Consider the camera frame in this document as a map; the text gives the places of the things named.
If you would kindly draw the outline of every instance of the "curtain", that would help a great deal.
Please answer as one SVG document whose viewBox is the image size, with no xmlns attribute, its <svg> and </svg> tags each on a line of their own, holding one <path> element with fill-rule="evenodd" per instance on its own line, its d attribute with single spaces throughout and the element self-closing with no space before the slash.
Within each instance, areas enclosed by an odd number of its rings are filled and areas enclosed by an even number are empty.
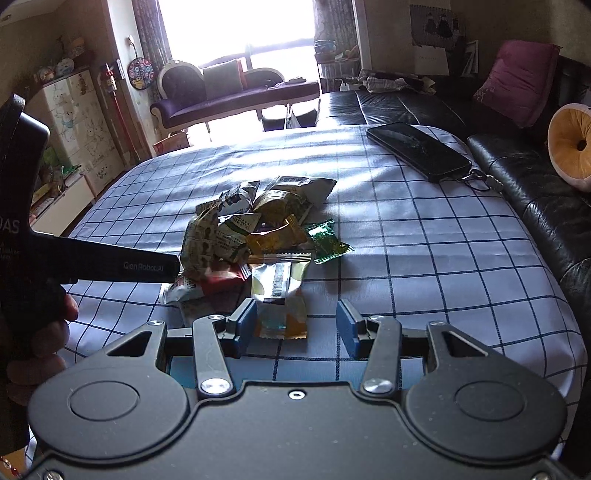
<svg viewBox="0 0 591 480">
<path fill-rule="evenodd" d="M 162 67 L 173 59 L 160 4 L 158 0 L 132 0 L 132 5 L 144 57 L 152 62 L 154 71 L 158 75 Z M 151 103 L 161 99 L 156 82 L 150 86 L 148 94 Z"/>
<path fill-rule="evenodd" d="M 314 0 L 315 40 L 334 40 L 336 52 L 357 45 L 352 0 Z"/>
</svg>

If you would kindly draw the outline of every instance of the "black smartphone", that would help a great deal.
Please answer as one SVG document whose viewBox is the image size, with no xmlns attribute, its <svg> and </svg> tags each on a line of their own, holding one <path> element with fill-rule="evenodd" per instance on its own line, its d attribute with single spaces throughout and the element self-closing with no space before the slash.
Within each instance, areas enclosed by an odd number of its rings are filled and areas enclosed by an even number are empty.
<svg viewBox="0 0 591 480">
<path fill-rule="evenodd" d="M 463 155 L 402 122 L 369 128 L 367 136 L 432 183 L 439 183 L 446 178 L 463 178 L 472 168 L 472 163 Z"/>
</svg>

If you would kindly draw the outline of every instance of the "black leather sofa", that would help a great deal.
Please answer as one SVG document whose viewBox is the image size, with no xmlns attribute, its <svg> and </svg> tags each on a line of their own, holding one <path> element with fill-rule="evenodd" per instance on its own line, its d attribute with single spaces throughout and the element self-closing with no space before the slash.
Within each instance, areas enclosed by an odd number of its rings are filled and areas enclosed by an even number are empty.
<svg viewBox="0 0 591 480">
<path fill-rule="evenodd" d="M 437 95 L 414 92 L 334 92 L 321 96 L 316 126 L 406 122 L 447 130 L 466 141 L 482 170 L 505 185 L 507 200 L 524 221 L 551 268 L 591 352 L 591 196 L 555 172 L 545 141 L 552 115 L 584 103 L 591 68 L 560 57 L 550 98 L 531 128 L 473 102 L 472 79 L 436 79 Z M 591 382 L 586 383 L 563 461 L 578 475 L 591 471 Z"/>
</svg>

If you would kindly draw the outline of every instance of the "cardboard box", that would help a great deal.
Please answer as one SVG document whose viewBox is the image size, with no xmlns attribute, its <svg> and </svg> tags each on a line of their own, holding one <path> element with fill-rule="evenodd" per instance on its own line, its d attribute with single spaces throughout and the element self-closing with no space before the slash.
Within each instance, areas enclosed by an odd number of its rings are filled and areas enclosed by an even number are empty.
<svg viewBox="0 0 591 480">
<path fill-rule="evenodd" d="M 191 145 L 189 145 L 189 139 L 187 138 L 186 132 L 179 132 L 178 134 L 165 138 L 152 146 L 158 155 L 164 155 L 165 153 L 189 148 Z"/>
</svg>

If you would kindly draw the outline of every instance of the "dartboard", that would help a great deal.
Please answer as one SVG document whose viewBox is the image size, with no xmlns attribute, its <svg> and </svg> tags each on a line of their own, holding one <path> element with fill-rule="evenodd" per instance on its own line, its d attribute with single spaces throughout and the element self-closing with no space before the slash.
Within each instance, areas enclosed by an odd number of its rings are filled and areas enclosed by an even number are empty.
<svg viewBox="0 0 591 480">
<path fill-rule="evenodd" d="M 131 85 L 138 90 L 148 88 L 156 77 L 152 63 L 142 57 L 131 61 L 129 67 L 127 67 L 127 75 Z"/>
</svg>

